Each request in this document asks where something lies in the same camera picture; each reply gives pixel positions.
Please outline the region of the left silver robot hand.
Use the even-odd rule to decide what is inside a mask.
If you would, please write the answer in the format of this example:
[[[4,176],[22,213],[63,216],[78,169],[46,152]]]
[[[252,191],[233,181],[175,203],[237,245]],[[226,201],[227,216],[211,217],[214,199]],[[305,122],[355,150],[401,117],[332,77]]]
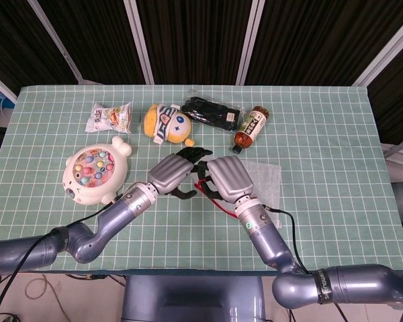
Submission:
[[[152,184],[160,195],[173,195],[181,200],[188,200],[196,196],[197,192],[191,190],[184,193],[179,185],[197,171],[197,163],[205,156],[212,155],[211,150],[201,147],[186,147],[168,155],[154,168],[148,171],[148,182]]]

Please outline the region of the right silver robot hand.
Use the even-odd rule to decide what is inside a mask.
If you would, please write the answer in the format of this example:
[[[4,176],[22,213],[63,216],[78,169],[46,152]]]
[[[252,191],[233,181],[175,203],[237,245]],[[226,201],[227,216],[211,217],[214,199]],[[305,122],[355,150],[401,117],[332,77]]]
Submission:
[[[197,175],[202,191],[211,200],[239,205],[253,194],[253,181],[237,156],[200,161]]]

